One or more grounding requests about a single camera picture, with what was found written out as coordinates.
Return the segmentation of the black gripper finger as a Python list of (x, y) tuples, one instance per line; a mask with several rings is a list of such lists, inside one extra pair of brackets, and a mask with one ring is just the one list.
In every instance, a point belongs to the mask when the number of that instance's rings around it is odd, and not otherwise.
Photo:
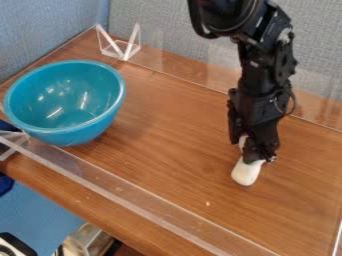
[(228, 110), (228, 134), (232, 144), (237, 144), (240, 138), (247, 136), (244, 122), (235, 109)]
[(271, 120), (247, 128), (247, 139), (243, 145), (243, 162), (251, 164), (257, 160), (272, 162), (280, 142), (277, 136), (279, 120)]

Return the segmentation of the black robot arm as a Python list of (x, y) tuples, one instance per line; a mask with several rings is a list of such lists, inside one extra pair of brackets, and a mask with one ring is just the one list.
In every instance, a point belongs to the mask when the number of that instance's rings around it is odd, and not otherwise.
[(291, 18), (271, 0), (187, 0), (187, 5), (195, 33), (227, 37), (237, 46), (241, 74), (228, 90), (229, 141), (241, 145), (245, 164), (271, 162), (280, 145), (277, 122), (296, 106)]

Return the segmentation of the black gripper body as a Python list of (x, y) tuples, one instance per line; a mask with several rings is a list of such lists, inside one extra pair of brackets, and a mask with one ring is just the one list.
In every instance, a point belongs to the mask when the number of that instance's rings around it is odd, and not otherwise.
[(228, 90), (227, 107), (235, 109), (244, 128), (259, 125), (287, 115), (288, 100), (293, 96), (289, 76), (293, 67), (261, 65), (251, 60), (241, 61), (241, 76), (237, 87)]

